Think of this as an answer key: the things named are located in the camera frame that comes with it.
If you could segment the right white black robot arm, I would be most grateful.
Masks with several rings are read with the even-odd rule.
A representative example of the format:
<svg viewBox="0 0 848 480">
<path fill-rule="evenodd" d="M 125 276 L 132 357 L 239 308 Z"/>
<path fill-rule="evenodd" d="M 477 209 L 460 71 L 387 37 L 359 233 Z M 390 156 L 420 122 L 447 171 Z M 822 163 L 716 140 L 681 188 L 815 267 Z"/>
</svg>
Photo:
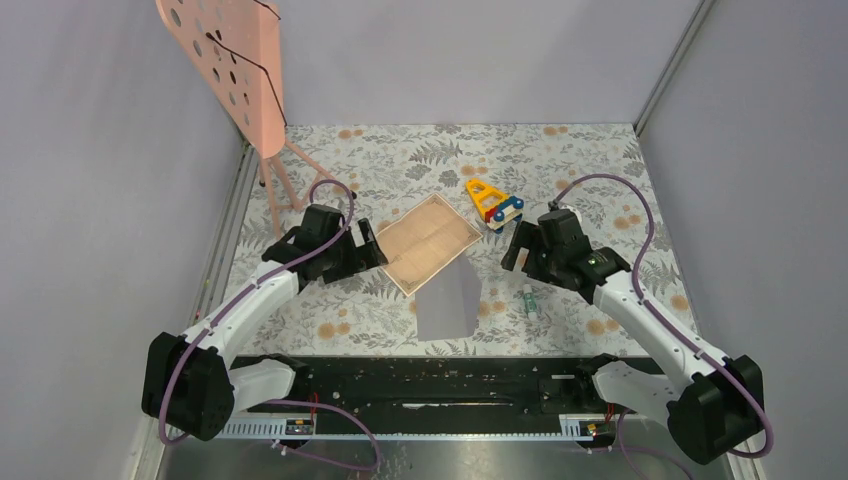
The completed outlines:
<svg viewBox="0 0 848 480">
<path fill-rule="evenodd" d="M 672 319 L 642 290 L 631 266 L 609 247 L 593 248 L 577 215 L 555 210 L 518 223 L 501 265 L 527 252 L 529 278 L 578 293 L 620 324 L 660 368 L 648 374 L 598 356 L 573 386 L 575 402 L 597 412 L 608 403 L 664 425 L 679 449 L 706 465 L 769 428 L 760 367 L 721 349 Z"/>
</svg>

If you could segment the beige lined letter paper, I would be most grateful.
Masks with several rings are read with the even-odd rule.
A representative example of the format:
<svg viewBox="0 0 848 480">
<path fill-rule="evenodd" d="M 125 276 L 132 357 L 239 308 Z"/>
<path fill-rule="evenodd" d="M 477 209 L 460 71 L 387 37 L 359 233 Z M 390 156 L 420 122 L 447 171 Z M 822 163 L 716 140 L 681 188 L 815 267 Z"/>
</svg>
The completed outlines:
<svg viewBox="0 0 848 480">
<path fill-rule="evenodd" d="M 377 234 L 388 260 L 383 270 L 406 297 L 481 238 L 480 230 L 437 193 Z"/>
</svg>

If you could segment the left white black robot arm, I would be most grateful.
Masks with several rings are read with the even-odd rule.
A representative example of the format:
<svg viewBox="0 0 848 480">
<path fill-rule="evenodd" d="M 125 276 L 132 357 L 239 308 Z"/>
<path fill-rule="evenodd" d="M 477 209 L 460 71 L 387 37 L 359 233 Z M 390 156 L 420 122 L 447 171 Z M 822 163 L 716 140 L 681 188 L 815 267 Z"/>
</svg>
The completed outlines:
<svg viewBox="0 0 848 480">
<path fill-rule="evenodd" d="M 270 245 L 236 294 L 180 335 L 166 332 L 147 354 L 141 410 L 184 436 L 211 440 L 232 414 L 275 400 L 296 411 L 310 385 L 274 357 L 237 367 L 237 355 L 259 327 L 309 284 L 330 284 L 387 263 L 367 219 L 357 222 L 325 205 L 310 205 L 299 225 Z"/>
</svg>

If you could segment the grey lavender envelope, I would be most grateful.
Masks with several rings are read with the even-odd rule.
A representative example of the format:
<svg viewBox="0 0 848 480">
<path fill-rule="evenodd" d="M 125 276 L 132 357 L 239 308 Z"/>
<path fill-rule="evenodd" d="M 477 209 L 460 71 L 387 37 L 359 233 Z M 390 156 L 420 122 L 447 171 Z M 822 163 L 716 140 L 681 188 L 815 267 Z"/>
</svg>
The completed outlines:
<svg viewBox="0 0 848 480">
<path fill-rule="evenodd" d="M 478 326 L 482 281 L 465 254 L 415 293 L 419 341 L 471 337 Z"/>
</svg>

